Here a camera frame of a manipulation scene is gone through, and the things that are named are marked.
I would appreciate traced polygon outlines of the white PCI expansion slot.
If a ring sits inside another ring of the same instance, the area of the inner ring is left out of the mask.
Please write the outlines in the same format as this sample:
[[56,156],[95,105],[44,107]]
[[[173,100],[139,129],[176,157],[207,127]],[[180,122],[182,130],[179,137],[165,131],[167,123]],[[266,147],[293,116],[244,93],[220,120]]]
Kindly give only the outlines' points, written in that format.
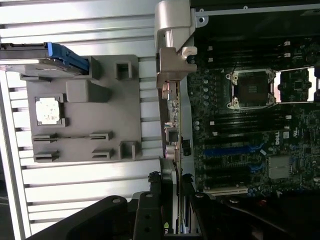
[[218,188],[207,189],[204,192],[215,197],[229,196],[229,195],[242,195],[242,194],[248,193],[248,188],[246,186],[218,187]]

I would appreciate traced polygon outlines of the silver CPU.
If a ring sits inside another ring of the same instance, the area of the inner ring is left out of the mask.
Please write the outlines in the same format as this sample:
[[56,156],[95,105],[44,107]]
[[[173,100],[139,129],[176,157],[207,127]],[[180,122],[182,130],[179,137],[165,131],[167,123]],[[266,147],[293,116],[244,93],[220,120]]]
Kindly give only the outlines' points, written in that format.
[[35,103],[36,118],[42,125],[55,125],[60,118],[59,102],[54,97],[42,97]]

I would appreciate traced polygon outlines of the silver chipset heatsink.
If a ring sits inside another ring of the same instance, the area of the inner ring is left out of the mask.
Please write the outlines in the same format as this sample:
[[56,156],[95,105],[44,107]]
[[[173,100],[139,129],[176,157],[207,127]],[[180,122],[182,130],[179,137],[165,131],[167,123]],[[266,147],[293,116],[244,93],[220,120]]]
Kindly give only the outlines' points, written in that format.
[[268,177],[272,180],[289,178],[292,173],[288,155],[272,156],[268,159]]

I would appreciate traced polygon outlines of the grey parts rack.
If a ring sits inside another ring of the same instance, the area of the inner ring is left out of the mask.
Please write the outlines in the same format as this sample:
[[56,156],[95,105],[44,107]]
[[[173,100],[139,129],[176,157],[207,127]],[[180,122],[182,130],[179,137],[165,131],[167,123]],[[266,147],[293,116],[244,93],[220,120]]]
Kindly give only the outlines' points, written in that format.
[[[33,159],[36,163],[135,161],[141,154],[139,61],[135,55],[91,56],[87,75],[26,83]],[[37,121],[36,102],[59,102],[57,124]],[[33,140],[38,136],[106,139]]]

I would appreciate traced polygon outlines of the blue expansion slot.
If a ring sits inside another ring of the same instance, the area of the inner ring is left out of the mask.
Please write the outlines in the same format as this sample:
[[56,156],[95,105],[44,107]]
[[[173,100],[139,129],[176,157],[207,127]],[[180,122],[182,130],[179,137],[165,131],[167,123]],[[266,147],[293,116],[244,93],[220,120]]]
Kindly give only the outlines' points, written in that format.
[[251,149],[246,146],[244,147],[229,147],[229,148],[214,148],[206,149],[203,154],[207,157],[226,156],[226,155],[238,155],[238,154],[249,154],[256,152],[257,149]]

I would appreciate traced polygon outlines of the green motherboard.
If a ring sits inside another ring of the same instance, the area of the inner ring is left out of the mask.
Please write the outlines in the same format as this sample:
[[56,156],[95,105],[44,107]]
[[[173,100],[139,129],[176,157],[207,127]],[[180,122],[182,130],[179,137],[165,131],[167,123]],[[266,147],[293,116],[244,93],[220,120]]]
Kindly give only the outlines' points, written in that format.
[[[260,40],[197,37],[197,70],[187,76],[192,138],[183,141],[193,156],[198,190],[248,188],[248,197],[320,189],[320,102],[278,103],[256,110],[231,110],[230,82],[237,70],[320,68],[320,36]],[[205,156],[204,150],[244,147],[247,154]],[[291,175],[270,179],[269,158],[289,156]]]

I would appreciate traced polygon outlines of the metal socket cover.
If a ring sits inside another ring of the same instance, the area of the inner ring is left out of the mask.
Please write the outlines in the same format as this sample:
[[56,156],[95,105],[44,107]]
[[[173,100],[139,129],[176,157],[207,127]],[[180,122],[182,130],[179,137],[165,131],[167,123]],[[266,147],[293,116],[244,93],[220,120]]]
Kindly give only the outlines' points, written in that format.
[[274,95],[277,103],[320,103],[320,67],[277,72]]

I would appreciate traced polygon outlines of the hard disk in blue caddy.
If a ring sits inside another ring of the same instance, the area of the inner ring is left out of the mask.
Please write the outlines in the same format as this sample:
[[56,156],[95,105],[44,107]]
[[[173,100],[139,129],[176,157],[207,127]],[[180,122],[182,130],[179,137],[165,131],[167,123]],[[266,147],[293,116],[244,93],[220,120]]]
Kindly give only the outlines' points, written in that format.
[[58,43],[0,43],[0,70],[29,77],[64,78],[88,74],[90,63]]

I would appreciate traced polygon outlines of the CPU socket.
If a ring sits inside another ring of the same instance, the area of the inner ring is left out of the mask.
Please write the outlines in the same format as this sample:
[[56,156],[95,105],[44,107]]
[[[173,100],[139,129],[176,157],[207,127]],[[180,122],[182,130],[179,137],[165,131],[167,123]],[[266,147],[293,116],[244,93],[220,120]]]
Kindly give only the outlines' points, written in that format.
[[230,100],[226,104],[230,110],[258,110],[276,103],[276,72],[270,68],[234,70],[224,78],[230,82]]

